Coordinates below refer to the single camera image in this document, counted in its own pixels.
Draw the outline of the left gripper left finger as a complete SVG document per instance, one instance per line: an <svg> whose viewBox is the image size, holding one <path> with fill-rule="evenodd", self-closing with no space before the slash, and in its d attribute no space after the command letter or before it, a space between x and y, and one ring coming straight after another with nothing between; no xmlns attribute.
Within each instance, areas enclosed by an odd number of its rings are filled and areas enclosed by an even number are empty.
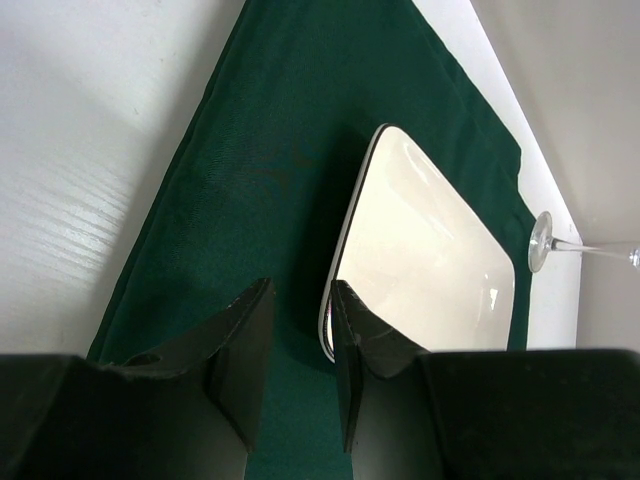
<svg viewBox="0 0 640 480"><path fill-rule="evenodd" d="M274 323L260 279L183 334L101 365L1 359L5 479L241 479L259 430Z"/></svg>

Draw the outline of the white rectangular plate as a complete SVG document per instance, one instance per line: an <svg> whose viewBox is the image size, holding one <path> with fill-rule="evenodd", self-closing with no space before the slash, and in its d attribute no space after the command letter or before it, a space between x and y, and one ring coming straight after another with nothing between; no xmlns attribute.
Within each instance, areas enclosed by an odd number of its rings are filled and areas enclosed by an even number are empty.
<svg viewBox="0 0 640 480"><path fill-rule="evenodd" d="M395 125L371 138L327 279L347 282L372 313L428 351L507 348L513 262Z"/></svg>

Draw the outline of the dark green cloth napkin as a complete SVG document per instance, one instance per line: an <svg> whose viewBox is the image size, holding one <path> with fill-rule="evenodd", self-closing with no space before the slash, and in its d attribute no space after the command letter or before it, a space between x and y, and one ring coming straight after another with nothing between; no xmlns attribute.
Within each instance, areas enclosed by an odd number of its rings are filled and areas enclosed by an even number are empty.
<svg viewBox="0 0 640 480"><path fill-rule="evenodd" d="M534 218L521 150L410 1L249 1L159 188L89 349L120 364L259 278L276 318L250 479L348 479L317 320L354 183L391 123L430 156L511 258L508 346L527 344Z"/></svg>

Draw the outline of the clear wine glass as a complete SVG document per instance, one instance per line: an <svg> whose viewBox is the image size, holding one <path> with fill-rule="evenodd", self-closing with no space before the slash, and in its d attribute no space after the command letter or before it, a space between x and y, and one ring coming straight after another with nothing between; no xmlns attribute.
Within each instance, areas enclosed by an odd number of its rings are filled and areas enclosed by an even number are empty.
<svg viewBox="0 0 640 480"><path fill-rule="evenodd" d="M572 243L556 237L553 219L543 211L536 219L528 245L528 267L532 273L539 272L551 252L591 254L621 260L634 270L639 270L639 242L599 243L592 246Z"/></svg>

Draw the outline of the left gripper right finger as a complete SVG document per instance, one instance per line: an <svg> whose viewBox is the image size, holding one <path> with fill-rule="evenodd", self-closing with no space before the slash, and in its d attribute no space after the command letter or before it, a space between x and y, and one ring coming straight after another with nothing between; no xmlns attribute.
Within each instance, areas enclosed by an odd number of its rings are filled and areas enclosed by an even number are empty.
<svg viewBox="0 0 640 480"><path fill-rule="evenodd" d="M343 445L357 479L635 479L630 350L431 353L331 285Z"/></svg>

